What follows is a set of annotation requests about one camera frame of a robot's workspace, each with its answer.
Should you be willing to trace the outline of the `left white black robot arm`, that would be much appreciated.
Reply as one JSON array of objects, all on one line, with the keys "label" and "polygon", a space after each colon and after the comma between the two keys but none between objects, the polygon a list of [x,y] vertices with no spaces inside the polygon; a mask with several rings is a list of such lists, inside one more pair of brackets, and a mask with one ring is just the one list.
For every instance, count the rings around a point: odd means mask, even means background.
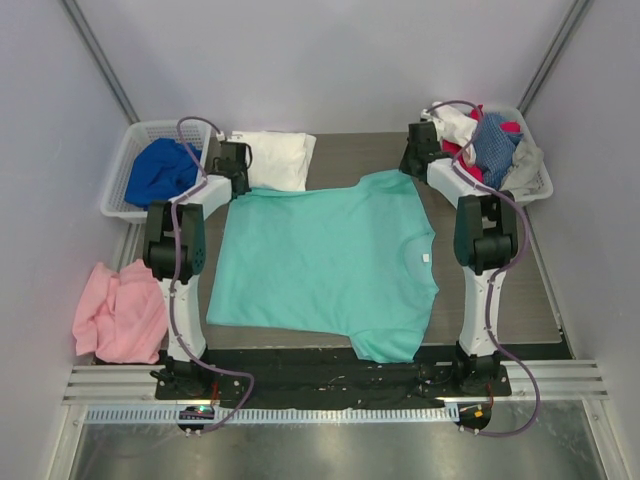
[{"label": "left white black robot arm", "polygon": [[213,170],[191,189],[149,207],[143,261],[158,281],[169,319],[164,367],[154,371],[160,400],[200,399],[221,376],[236,377],[249,392],[254,378],[210,363],[201,325],[199,280],[206,263],[205,220],[218,208],[250,191],[251,147],[223,140]]}]

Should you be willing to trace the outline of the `teal t shirt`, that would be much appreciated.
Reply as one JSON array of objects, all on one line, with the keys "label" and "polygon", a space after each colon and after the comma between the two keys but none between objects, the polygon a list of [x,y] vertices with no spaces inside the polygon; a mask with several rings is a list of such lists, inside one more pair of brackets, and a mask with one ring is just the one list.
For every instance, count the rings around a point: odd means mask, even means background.
[{"label": "teal t shirt", "polygon": [[206,320],[341,335],[361,360],[409,363],[439,290],[434,237],[396,170],[348,188],[256,189],[230,204]]}]

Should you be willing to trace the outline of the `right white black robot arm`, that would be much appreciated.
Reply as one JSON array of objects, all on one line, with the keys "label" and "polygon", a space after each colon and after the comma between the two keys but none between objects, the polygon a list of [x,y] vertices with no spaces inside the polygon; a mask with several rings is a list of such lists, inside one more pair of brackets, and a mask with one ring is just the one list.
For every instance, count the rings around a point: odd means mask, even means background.
[{"label": "right white black robot arm", "polygon": [[408,125],[399,169],[456,208],[453,252],[463,270],[465,307],[451,382],[464,395],[488,395],[500,377],[500,353],[491,330],[498,319],[503,268],[519,250],[515,211],[441,150],[431,122]]}]

